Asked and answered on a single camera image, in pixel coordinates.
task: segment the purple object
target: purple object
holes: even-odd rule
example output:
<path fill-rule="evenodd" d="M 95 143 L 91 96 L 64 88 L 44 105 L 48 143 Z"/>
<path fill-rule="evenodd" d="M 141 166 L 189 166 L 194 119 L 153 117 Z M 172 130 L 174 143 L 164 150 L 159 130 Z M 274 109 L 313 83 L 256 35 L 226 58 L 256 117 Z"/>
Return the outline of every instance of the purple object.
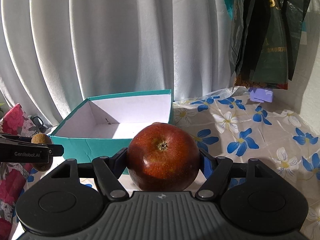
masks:
<path fill-rule="evenodd" d="M 270 88 L 249 88 L 250 100 L 254 102 L 264 103 L 272 102 L 273 90 Z"/>

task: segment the floral fabric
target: floral fabric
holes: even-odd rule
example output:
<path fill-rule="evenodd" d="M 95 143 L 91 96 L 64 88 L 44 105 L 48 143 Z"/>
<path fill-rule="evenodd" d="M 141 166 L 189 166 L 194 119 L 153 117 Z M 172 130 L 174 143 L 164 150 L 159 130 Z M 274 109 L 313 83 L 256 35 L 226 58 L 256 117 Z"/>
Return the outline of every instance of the floral fabric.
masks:
<path fill-rule="evenodd" d="M 276 100 L 257 103 L 249 93 L 206 97 L 173 103 L 175 125 L 188 132 L 212 156 L 246 163 L 259 158 L 295 186 L 309 203 L 301 232 L 320 240 L 320 142 L 318 135 Z M 229 188 L 245 182 L 232 179 Z"/>
<path fill-rule="evenodd" d="M 40 131 L 17 104 L 0 120 L 0 132 L 32 137 Z M 30 163 L 0 163 L 0 240 L 9 237 L 15 204 L 31 172 Z"/>
<path fill-rule="evenodd" d="M 20 104 L 16 104 L 1 120 L 0 132 L 23 137 L 32 137 L 40 133 Z"/>

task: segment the kiwi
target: kiwi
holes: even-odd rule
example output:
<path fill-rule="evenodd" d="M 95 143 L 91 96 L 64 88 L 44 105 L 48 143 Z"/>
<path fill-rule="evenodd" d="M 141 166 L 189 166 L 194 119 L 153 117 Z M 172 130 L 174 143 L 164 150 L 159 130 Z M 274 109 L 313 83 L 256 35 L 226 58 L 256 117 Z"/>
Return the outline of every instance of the kiwi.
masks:
<path fill-rule="evenodd" d="M 47 136 L 44 133 L 38 133 L 33 136 L 32 143 L 38 143 L 38 144 L 52 144 L 51 139 L 49 136 Z M 48 171 L 53 162 L 53 157 L 49 155 L 49 162 L 48 163 L 32 163 L 32 167 L 36 169 L 37 171 Z"/>

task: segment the red apple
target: red apple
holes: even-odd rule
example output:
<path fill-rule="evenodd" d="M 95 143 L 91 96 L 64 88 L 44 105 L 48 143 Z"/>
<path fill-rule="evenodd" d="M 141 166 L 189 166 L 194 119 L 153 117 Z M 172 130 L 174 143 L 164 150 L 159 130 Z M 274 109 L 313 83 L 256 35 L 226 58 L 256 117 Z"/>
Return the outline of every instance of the red apple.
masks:
<path fill-rule="evenodd" d="M 182 191 L 198 175 L 200 153 L 187 132 L 158 122 L 147 126 L 132 139 L 127 151 L 127 166 L 140 190 Z"/>

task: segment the white curtain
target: white curtain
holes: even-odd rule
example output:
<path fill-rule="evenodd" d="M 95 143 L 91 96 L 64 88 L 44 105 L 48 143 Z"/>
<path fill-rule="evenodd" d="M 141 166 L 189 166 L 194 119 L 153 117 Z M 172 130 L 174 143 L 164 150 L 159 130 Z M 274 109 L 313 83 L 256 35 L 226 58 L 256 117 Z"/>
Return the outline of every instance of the white curtain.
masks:
<path fill-rule="evenodd" d="M 224 0 L 1 0 L 0 90 L 57 125 L 83 99 L 229 86 Z"/>

